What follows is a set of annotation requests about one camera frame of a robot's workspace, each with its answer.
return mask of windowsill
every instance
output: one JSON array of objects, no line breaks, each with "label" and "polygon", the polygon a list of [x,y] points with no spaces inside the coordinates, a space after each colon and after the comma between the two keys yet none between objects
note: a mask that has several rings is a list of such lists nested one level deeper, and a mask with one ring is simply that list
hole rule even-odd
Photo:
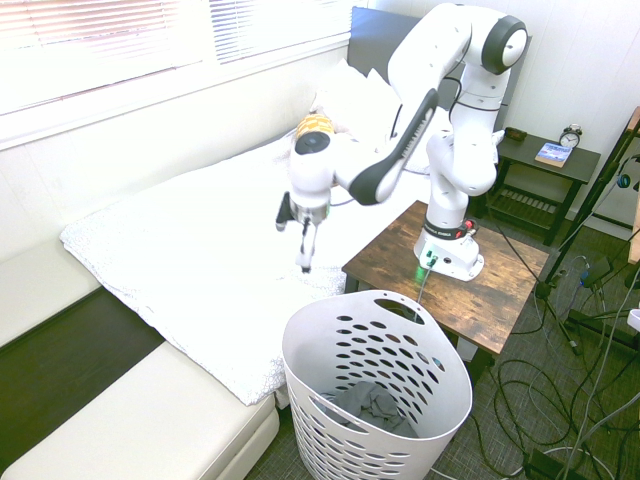
[{"label": "windowsill", "polygon": [[0,116],[0,151],[347,46],[349,34],[296,45],[243,67],[199,63]]}]

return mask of yellow object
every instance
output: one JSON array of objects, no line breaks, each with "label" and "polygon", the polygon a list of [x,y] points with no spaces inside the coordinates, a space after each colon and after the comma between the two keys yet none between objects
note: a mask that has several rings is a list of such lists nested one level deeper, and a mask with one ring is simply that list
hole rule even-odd
[{"label": "yellow object", "polygon": [[307,115],[298,124],[298,129],[296,131],[296,140],[305,133],[309,132],[324,132],[329,134],[334,133],[331,120],[318,113]]}]

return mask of headboard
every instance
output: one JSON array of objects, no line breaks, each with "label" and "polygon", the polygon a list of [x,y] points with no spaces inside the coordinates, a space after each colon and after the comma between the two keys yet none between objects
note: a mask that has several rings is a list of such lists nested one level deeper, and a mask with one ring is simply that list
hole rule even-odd
[{"label": "headboard", "polygon": [[[368,8],[354,7],[351,16],[351,40],[347,52],[347,62],[359,72],[367,75],[372,68],[389,81],[387,64],[391,55],[409,31],[420,21],[420,18],[398,15],[395,13],[372,10]],[[513,98],[524,56],[527,54],[531,37],[527,40],[527,46],[521,58],[512,68],[509,76],[507,91],[502,99],[502,107],[496,119],[496,129],[504,127],[504,119]],[[458,65],[450,76],[460,78],[463,70]],[[442,82],[438,89],[440,106],[449,109],[455,98],[457,84],[455,82]]]}]

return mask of dark wooden nightstand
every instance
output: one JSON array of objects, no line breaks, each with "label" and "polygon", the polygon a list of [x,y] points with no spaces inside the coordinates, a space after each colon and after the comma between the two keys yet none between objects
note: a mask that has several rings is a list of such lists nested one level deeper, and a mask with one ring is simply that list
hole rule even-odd
[{"label": "dark wooden nightstand", "polygon": [[[569,207],[576,198],[582,185],[586,185],[600,160],[600,154],[574,148],[562,168],[554,167],[535,160],[535,156],[546,142],[552,142],[535,135],[527,135],[522,142],[505,138],[498,145],[500,156],[498,178],[488,195],[488,203],[476,209],[478,216],[483,208],[503,219],[527,228],[544,236],[544,244],[551,245],[558,233]],[[571,182],[561,202],[505,184],[505,178],[511,165],[522,165],[541,172],[564,178]]]}]

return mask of white laundry basket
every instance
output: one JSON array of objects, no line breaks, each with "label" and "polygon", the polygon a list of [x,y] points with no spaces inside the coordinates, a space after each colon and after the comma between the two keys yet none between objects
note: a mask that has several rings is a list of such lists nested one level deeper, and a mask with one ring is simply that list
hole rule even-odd
[{"label": "white laundry basket", "polygon": [[[414,323],[387,308],[406,306]],[[300,455],[317,480],[422,480],[471,410],[471,382],[433,317],[397,293],[338,295],[299,310],[287,324],[283,355]],[[393,396],[419,438],[362,422],[320,394],[359,381]],[[332,410],[364,432],[331,420]]]}]

